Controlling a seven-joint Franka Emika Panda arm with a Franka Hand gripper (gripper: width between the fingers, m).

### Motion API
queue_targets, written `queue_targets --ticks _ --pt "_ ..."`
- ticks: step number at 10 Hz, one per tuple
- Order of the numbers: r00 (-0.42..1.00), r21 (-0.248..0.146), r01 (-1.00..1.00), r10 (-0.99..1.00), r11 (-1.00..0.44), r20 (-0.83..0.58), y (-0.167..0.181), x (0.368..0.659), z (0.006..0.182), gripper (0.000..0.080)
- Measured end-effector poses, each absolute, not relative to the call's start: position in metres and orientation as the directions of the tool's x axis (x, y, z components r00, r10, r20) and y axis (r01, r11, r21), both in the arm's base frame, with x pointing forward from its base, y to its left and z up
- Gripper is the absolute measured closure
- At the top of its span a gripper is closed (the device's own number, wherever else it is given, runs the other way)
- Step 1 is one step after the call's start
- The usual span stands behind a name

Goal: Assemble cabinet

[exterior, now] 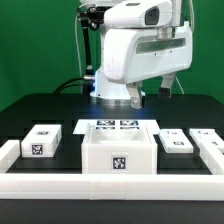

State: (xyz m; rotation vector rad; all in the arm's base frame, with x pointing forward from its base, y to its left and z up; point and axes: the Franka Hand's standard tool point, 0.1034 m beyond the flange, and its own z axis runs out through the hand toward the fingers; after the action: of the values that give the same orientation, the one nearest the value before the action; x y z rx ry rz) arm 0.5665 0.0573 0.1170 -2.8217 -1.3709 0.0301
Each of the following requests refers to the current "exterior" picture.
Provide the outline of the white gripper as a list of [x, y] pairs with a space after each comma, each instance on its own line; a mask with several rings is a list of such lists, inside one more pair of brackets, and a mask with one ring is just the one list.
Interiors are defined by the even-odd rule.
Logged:
[[171, 39], [157, 40], [156, 36], [156, 29], [110, 29], [105, 36], [105, 76], [110, 82], [127, 84], [134, 109], [143, 107], [139, 81], [163, 75], [158, 97], [169, 99], [176, 78], [172, 72], [187, 69], [192, 62], [189, 26], [178, 27]]

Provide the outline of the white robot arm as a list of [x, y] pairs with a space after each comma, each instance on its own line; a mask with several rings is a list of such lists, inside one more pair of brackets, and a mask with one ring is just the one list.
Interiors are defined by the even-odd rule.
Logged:
[[176, 73], [190, 67], [194, 20], [184, 16], [192, 0], [80, 0], [77, 17], [83, 34], [101, 33], [101, 66], [86, 72], [94, 90], [90, 96], [109, 105], [144, 105], [142, 82], [161, 77], [161, 98], [171, 97]]

